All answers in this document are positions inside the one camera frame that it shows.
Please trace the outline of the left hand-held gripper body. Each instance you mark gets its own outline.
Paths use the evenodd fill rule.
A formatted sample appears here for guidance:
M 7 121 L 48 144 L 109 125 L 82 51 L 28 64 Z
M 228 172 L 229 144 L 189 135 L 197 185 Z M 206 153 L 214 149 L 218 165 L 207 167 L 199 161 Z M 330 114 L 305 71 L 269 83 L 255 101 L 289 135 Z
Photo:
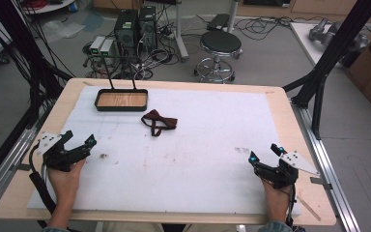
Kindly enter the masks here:
M 44 131 L 38 147 L 38 154 L 43 157 L 43 164 L 49 168 L 69 172 L 70 166 L 89 156 L 89 150 L 80 145 L 71 150 L 60 142 L 62 134 Z

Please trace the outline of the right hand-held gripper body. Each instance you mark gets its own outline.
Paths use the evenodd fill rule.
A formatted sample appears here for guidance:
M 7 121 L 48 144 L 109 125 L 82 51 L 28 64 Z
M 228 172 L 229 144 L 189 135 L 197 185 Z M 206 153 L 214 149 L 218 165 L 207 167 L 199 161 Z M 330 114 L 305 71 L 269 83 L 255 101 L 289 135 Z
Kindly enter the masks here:
M 297 152 L 286 153 L 279 157 L 278 161 L 276 167 L 261 162 L 258 167 L 253 167 L 254 173 L 259 178 L 272 182 L 275 189 L 293 185 L 299 177 L 300 170 L 316 176 L 320 175 L 314 165 Z

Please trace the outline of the person's right hand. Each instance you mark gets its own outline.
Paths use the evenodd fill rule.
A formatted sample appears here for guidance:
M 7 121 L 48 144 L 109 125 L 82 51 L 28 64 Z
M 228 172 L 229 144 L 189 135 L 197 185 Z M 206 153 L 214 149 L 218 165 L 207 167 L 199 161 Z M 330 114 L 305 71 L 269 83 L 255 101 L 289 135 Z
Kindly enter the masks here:
M 290 203 L 290 187 L 275 189 L 270 181 L 262 181 L 269 220 L 284 222 Z

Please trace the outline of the person's left hand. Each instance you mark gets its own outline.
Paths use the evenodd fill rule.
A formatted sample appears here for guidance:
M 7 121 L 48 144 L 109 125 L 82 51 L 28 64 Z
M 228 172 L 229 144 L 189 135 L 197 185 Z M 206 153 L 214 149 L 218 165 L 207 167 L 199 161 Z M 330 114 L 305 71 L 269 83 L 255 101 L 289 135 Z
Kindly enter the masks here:
M 69 172 L 48 169 L 49 181 L 54 189 L 57 206 L 71 209 L 79 188 L 79 178 L 86 160 L 71 165 Z

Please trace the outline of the thin wooden stick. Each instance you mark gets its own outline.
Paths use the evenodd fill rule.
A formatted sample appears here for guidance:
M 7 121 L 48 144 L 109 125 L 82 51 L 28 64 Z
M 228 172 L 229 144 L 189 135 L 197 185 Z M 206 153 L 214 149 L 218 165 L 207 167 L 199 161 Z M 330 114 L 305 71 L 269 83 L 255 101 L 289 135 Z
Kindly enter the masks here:
M 321 221 L 321 217 L 311 208 L 309 204 L 306 203 L 300 196 L 297 196 L 299 203 L 318 221 Z

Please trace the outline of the black tray stand wooden base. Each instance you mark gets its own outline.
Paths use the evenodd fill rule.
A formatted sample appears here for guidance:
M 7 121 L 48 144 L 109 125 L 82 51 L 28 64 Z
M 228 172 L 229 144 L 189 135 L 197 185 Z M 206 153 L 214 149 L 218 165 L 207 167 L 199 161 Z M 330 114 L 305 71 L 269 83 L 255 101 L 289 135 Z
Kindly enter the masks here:
M 134 61 L 138 61 L 134 56 L 107 56 L 111 59 L 123 61 L 131 67 Z M 116 88 L 114 86 L 112 75 L 106 64 L 106 56 L 89 55 L 83 66 L 86 67 L 88 62 L 93 59 L 99 59 L 104 65 L 107 75 L 107 80 L 110 87 L 108 89 L 100 89 L 98 91 L 95 107 L 97 111 L 122 111 L 122 112 L 143 112 L 148 107 L 149 91 L 147 89 L 139 89 L 136 87 L 135 77 L 131 74 L 131 88 Z

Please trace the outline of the dark red bow tie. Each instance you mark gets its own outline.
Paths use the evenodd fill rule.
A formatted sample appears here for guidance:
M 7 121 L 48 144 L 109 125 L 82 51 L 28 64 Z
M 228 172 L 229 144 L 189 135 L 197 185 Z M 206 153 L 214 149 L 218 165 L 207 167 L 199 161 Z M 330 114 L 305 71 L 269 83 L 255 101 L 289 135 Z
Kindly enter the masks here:
M 155 109 L 142 116 L 141 122 L 151 129 L 151 135 L 158 137 L 162 131 L 171 131 L 177 127 L 178 119 L 163 117 Z

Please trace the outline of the small white power box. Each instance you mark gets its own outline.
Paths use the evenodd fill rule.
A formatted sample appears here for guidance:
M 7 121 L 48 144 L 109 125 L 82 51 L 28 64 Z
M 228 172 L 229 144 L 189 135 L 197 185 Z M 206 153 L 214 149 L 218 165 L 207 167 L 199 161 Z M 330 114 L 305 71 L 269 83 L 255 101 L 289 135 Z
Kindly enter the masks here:
M 115 54 L 114 41 L 106 39 L 100 48 L 100 54 L 102 56 L 113 56 Z
M 94 55 L 99 55 L 104 40 L 105 36 L 97 36 L 89 47 L 90 52 Z

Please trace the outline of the clear plastic bag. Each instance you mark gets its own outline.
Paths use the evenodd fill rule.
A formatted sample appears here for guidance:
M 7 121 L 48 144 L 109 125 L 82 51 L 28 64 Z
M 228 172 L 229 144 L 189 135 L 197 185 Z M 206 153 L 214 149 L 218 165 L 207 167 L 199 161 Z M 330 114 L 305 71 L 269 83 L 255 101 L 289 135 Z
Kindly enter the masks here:
M 43 34 L 48 43 L 56 42 L 61 39 L 74 38 L 80 31 L 85 28 L 84 25 L 61 20 L 52 20 L 43 26 Z

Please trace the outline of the white side table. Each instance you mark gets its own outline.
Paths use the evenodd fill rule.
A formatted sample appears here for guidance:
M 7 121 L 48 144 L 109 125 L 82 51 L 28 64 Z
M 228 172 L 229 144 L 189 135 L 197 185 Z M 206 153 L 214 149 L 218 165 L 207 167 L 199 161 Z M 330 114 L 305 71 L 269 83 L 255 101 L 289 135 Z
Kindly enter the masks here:
M 290 26 L 309 60 L 313 65 L 315 65 L 324 54 L 328 44 L 332 41 L 335 34 L 333 30 L 329 31 L 329 29 L 339 26 L 339 23 L 326 23 L 316 40 L 311 40 L 309 33 L 317 26 L 317 23 L 292 22 Z

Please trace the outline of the black computer tower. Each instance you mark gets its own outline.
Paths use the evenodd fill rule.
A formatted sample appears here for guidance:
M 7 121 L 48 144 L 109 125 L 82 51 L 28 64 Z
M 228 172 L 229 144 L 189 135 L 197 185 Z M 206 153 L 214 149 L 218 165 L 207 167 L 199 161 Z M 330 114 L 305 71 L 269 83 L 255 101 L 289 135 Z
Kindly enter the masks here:
M 120 54 L 136 56 L 139 42 L 138 11 L 120 10 L 115 23 L 114 34 Z
M 151 51 L 157 48 L 157 18 L 155 6 L 142 6 L 139 11 L 140 32 L 143 46 Z

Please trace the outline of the black round stool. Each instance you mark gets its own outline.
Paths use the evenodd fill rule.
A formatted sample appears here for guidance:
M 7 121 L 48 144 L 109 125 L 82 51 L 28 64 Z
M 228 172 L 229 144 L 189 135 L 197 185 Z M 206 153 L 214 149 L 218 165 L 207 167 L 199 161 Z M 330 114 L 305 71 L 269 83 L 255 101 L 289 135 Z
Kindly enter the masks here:
M 211 54 L 211 57 L 202 59 L 194 68 L 193 73 L 200 81 L 225 83 L 235 80 L 232 66 L 223 57 L 240 57 L 242 42 L 239 38 L 224 31 L 209 31 L 202 35 L 200 47 Z

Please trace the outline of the white desk leg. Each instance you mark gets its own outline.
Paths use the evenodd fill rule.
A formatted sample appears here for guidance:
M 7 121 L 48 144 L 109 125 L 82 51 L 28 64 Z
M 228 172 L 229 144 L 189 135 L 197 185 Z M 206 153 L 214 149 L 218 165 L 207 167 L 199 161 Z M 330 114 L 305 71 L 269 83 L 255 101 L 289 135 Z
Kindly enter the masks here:
M 182 0 L 175 0 L 176 4 L 176 30 L 174 33 L 175 41 L 180 52 L 180 61 L 182 63 L 188 60 L 188 52 L 182 38 Z

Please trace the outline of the aluminium rail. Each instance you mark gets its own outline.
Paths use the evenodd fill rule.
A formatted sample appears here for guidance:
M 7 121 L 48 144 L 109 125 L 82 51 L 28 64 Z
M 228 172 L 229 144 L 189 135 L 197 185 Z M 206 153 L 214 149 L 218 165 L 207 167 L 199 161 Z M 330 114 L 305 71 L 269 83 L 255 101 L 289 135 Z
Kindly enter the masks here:
M 50 109 L 41 107 L 36 118 L 32 117 L 31 111 L 31 108 L 26 110 L 0 147 L 0 192 L 18 169 L 28 169 L 21 161 L 37 137 Z
M 291 106 L 300 124 L 305 141 L 308 144 L 311 157 L 321 172 L 322 183 L 328 194 L 330 204 L 333 207 L 335 217 L 340 221 L 345 232 L 361 232 L 324 143 L 311 129 L 312 115 L 308 109 L 299 108 L 293 103 Z

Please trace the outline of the black metal frame strut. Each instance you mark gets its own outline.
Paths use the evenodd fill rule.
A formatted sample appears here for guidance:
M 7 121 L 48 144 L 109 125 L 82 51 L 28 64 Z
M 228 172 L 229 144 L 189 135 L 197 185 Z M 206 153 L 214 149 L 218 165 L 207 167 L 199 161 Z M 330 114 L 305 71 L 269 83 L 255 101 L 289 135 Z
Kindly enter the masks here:
M 300 87 L 300 91 L 291 98 L 299 108 L 307 108 L 309 101 L 315 98 L 311 131 L 318 140 L 321 139 L 320 122 L 328 75 L 370 17 L 371 0 L 357 0 L 314 68 L 304 77 L 283 87 L 285 92 Z
M 17 0 L 0 0 L 0 22 L 12 39 L 13 46 L 8 45 L 1 36 L 0 44 L 30 86 L 30 106 L 0 147 L 1 166 L 23 131 L 31 129 L 40 120 L 41 107 L 54 104 L 64 90 L 62 82 L 66 83 L 73 75 L 60 70 L 55 62 L 50 63 L 43 56 L 32 35 L 33 27 L 27 25 Z

